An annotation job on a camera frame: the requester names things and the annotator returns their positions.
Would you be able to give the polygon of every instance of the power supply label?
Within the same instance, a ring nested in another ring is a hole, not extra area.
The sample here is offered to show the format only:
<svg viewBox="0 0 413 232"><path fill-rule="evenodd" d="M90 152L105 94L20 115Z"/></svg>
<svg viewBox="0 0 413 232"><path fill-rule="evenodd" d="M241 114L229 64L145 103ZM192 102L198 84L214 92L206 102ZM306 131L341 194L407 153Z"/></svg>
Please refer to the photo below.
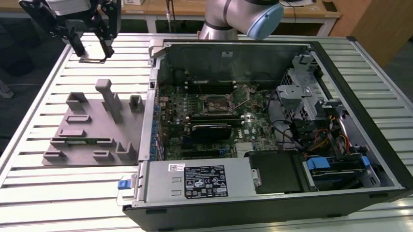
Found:
<svg viewBox="0 0 413 232"><path fill-rule="evenodd" d="M186 167L186 198L228 197L225 166Z"/></svg>

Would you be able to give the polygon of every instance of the open computer chassis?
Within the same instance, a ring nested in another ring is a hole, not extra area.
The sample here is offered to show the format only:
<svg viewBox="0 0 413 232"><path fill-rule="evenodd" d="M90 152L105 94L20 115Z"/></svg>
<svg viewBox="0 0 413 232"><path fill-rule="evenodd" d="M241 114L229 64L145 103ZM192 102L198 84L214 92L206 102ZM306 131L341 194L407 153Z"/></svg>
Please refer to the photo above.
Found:
<svg viewBox="0 0 413 232"><path fill-rule="evenodd" d="M319 42L153 42L139 171L146 231L340 217L413 178Z"/></svg>

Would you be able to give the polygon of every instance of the black cable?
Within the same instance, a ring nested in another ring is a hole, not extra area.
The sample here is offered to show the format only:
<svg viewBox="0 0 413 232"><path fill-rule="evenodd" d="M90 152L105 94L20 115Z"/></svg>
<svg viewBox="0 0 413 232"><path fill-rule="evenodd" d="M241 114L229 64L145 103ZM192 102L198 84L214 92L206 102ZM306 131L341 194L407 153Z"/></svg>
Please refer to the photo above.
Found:
<svg viewBox="0 0 413 232"><path fill-rule="evenodd" d="M294 24L297 23L297 15L296 15L296 7L302 7L302 6L293 6L290 2L285 1L286 3L289 3L290 7L293 7L293 12L294 12Z"/></svg>
<svg viewBox="0 0 413 232"><path fill-rule="evenodd" d="M170 0L171 1L171 5L173 5L173 16L174 16L174 21L177 21L177 18L175 18L175 7L174 7L174 0Z"/></svg>

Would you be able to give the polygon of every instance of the screw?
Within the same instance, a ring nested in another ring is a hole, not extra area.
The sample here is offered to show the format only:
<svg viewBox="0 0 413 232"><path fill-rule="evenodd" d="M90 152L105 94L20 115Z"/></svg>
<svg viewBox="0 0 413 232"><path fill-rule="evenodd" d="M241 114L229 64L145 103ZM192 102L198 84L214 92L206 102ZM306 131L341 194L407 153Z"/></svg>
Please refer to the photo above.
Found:
<svg viewBox="0 0 413 232"><path fill-rule="evenodd" d="M254 186L260 186L260 181L258 181L258 179L254 178L253 181L254 181Z"/></svg>

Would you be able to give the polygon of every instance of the aluminum table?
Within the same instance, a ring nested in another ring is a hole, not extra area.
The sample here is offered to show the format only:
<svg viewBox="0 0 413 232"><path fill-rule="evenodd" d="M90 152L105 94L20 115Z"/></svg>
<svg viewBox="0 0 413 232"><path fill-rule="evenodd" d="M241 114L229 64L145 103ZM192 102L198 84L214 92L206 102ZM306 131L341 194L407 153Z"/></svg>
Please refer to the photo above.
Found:
<svg viewBox="0 0 413 232"><path fill-rule="evenodd" d="M105 64L79 63L67 46L0 158L0 230L11 231L142 231L117 203L118 180L137 167L51 167L42 165L71 91L102 98L99 78L110 78L122 99L146 98L151 39L196 39L194 34L121 34L115 55ZM94 35L82 38L98 44ZM413 104L357 42L347 38L273 36L269 40L320 41L356 95L413 171ZM335 88L327 83L335 96ZM131 200L133 192L123 194ZM197 229L192 231L412 231L413 198L373 205L347 217Z"/></svg>

